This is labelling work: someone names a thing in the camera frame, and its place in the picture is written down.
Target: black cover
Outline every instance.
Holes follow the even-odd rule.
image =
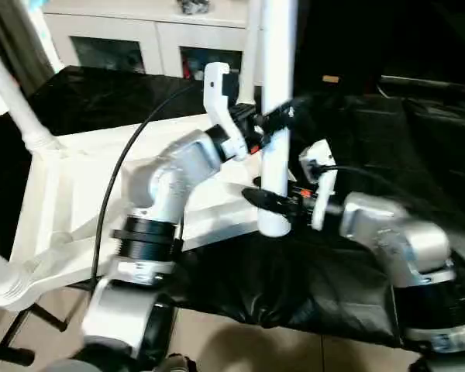
[[[31,99],[54,134],[142,121],[186,81],[68,67]],[[179,98],[158,119],[203,112],[200,95]],[[369,167],[427,206],[426,215],[465,229],[465,108],[381,97],[319,96],[298,117],[291,169],[299,151],[327,136],[336,161]],[[8,115],[0,118],[0,253],[7,257],[19,217],[29,154]],[[350,191],[393,196],[361,177],[341,174]],[[455,242],[465,284],[465,241]],[[179,305],[262,326],[288,326],[400,346],[391,288],[363,247],[334,231],[295,230],[283,239],[258,233],[184,253],[171,297]]]

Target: metal chair leg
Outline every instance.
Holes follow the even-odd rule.
[[[0,346],[0,360],[27,367],[34,362],[34,352],[27,349]]]
[[[19,328],[21,325],[24,323],[26,320],[26,317],[28,316],[28,310],[22,310],[14,319],[14,322],[9,327],[9,330],[3,336],[2,341],[0,342],[0,346],[2,347],[7,347],[10,345],[14,337],[16,336],[17,332],[19,331]]]
[[[33,304],[29,308],[29,310],[36,315],[37,317],[41,318],[43,321],[50,324],[52,327],[58,329],[59,331],[63,332],[67,329],[67,323],[58,319],[55,315],[48,312],[46,309],[42,308],[38,304]]]

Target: black cable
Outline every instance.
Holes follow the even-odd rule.
[[[317,172],[324,173],[330,170],[331,171],[335,170],[335,171],[353,172],[353,173],[357,173],[357,174],[360,174],[368,178],[372,178],[373,180],[383,184],[390,190],[394,191],[396,194],[400,195],[404,200],[412,203],[414,206],[418,208],[420,212],[425,212],[429,218],[431,217],[430,211],[428,209],[425,209],[422,203],[419,203],[419,200],[415,196],[407,192],[404,188],[401,188],[397,186],[396,184],[394,184],[393,182],[382,177],[380,174],[372,172],[371,170],[364,169],[362,167],[354,167],[351,165],[322,165],[322,166],[315,166],[313,168],[313,171],[316,173]]]
[[[162,103],[160,103],[149,115],[148,117],[139,124],[138,128],[134,131],[133,135],[127,141],[126,146],[122,150],[121,154],[119,155],[119,159],[115,163],[114,170],[112,171],[112,176],[110,177],[110,181],[108,182],[107,189],[105,190],[105,195],[103,197],[102,206],[100,208],[100,213],[98,215],[98,222],[96,226],[96,234],[95,234],[95,251],[93,253],[93,262],[91,264],[91,293],[95,291],[96,284],[97,284],[97,276],[98,276],[98,262],[100,260],[100,246],[102,244],[102,230],[103,230],[103,222],[105,220],[105,213],[107,212],[107,207],[109,205],[110,194],[112,193],[112,189],[114,188],[115,179],[117,178],[117,174],[120,171],[122,166],[122,162],[126,158],[129,150],[136,142],[136,139],[141,134],[141,132],[145,129],[148,123],[153,119],[153,117],[160,112],[165,106],[167,106],[171,101],[179,97],[180,95],[190,91],[192,88],[196,88],[199,85],[190,84],[182,89],[179,89],[168,98],[166,98]]]
[[[326,372],[326,351],[324,350],[324,336],[320,335],[320,351],[322,355],[322,372]]]
[[[178,237],[178,239],[182,240],[183,239],[183,233],[184,233],[184,213],[181,216],[181,223],[179,225],[180,225],[180,229],[179,229],[179,237]]]

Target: red component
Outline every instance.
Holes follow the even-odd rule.
[[[183,58],[183,78],[191,80],[191,71],[188,66],[188,60]]]
[[[303,198],[310,198],[312,196],[312,192],[310,190],[307,190],[306,188],[302,188],[302,190],[300,191],[300,195]]]
[[[250,153],[253,155],[254,153],[256,153],[258,150],[260,150],[260,146],[258,145],[255,145],[251,148],[250,150]]]

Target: floor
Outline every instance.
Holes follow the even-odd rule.
[[[0,372],[38,371],[81,346],[86,294],[63,288],[45,294],[40,304],[59,318],[70,319],[69,328],[60,333],[29,315],[12,345],[36,351],[35,363],[21,367],[0,361]],[[0,339],[12,320],[12,314],[0,311]],[[262,329],[189,310],[177,314],[170,351],[196,360],[201,372],[402,372],[417,359],[417,354],[403,350],[334,337],[322,341],[305,332]]]

